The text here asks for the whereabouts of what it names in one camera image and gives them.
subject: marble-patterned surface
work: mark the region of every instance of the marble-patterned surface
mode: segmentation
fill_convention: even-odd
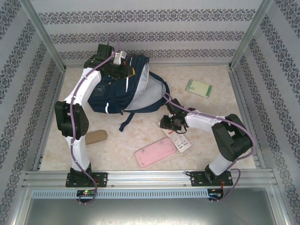
[[[161,76],[169,85],[171,95],[177,98],[185,107],[193,107],[201,112],[213,115],[227,116],[230,113],[240,115],[234,97],[230,79],[225,66],[201,67],[152,67],[150,70]],[[74,88],[82,69],[68,68],[63,83],[60,100],[63,100]],[[213,86],[210,97],[204,98],[185,88],[190,79],[198,80]],[[104,114],[92,111],[86,107],[86,114],[90,121],[89,131],[104,129],[108,138],[103,142],[87,146],[87,153],[93,170],[190,170],[204,169],[218,154],[218,147],[213,134],[189,128],[186,136],[193,144],[191,148],[174,154],[141,168],[134,153],[164,137],[165,134],[157,122],[168,114],[165,106],[157,112],[136,114],[124,131],[119,131],[120,124],[128,116],[119,114]],[[50,135],[46,145],[40,170],[68,171],[71,156],[68,144],[57,129],[53,120]],[[241,160],[235,165],[237,168],[255,168],[252,157]]]

